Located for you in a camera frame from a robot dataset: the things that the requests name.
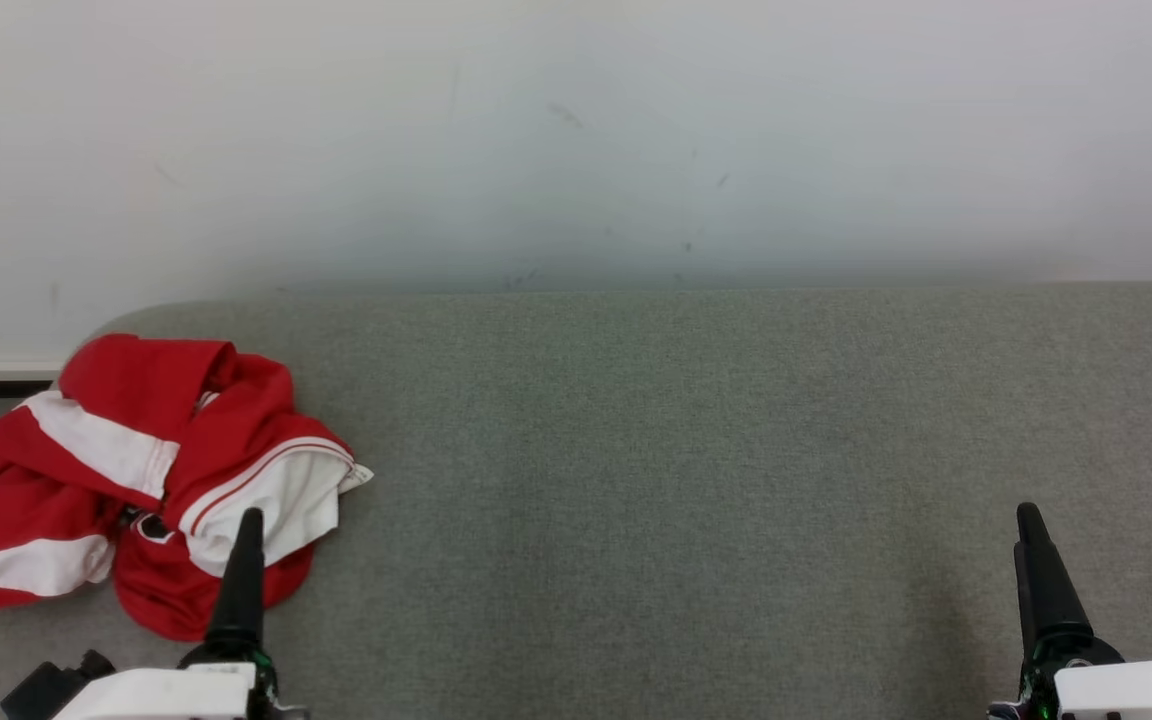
gray felt surface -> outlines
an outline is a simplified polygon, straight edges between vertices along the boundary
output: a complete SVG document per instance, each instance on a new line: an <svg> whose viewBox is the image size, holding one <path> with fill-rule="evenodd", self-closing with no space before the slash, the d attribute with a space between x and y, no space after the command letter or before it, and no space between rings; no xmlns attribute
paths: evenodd
<svg viewBox="0 0 1152 720"><path fill-rule="evenodd" d="M1152 659L1152 285L406 296L114 323L291 366L376 470L268 615L316 717L979 717L1015 505ZM0 611L0 696L183 647L108 588Z"/></svg>

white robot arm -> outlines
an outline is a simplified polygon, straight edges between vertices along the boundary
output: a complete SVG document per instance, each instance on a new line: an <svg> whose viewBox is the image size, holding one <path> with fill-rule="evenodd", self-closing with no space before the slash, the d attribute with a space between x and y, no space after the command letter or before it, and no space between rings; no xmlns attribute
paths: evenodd
<svg viewBox="0 0 1152 720"><path fill-rule="evenodd" d="M990 720L1152 720L1152 661L1126 662L1096 637L1032 502L1016 509L1016 596L1025 659L1020 699Z"/></svg>
<svg viewBox="0 0 1152 720"><path fill-rule="evenodd" d="M78 669L44 662L1 702L8 720L308 720L278 700L274 664L262 650L264 516L243 514L202 644L175 670L116 673L94 651Z"/></svg>

garment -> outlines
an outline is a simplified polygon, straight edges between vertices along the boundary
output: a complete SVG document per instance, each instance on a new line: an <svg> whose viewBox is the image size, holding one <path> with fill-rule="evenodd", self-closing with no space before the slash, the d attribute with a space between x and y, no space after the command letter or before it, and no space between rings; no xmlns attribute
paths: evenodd
<svg viewBox="0 0 1152 720"><path fill-rule="evenodd" d="M283 365L223 341L98 338L0 418L0 607L113 569L138 623L200 638L247 507L265 514L273 605L305 579L339 493L370 478L296 414Z"/></svg>

fabric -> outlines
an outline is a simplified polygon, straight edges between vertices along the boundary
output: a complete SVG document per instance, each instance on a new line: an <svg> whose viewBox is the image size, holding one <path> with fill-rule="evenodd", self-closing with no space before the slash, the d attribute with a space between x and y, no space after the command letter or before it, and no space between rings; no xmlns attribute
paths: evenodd
<svg viewBox="0 0 1152 720"><path fill-rule="evenodd" d="M278 357L384 478L265 644L353 717L979 717L1015 505L1152 659L1152 285L288 297L111 329ZM0 611L0 698L187 652L108 584Z"/></svg>
<svg viewBox="0 0 1152 720"><path fill-rule="evenodd" d="M278 602L338 526L339 493L370 478L294 411L287 367L227 342L109 334L58 387L0 419L0 607L101 582L114 564L132 619L199 639L247 507L265 510ZM123 528L124 507L170 531L146 537L145 516Z"/></svg>

white wall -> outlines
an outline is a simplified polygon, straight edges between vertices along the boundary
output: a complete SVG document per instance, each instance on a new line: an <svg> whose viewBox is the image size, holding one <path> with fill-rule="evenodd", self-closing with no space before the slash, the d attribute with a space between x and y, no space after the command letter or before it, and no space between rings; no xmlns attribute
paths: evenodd
<svg viewBox="0 0 1152 720"><path fill-rule="evenodd" d="M0 0L0 366L174 300L878 272L1152 278L1152 0Z"/></svg>

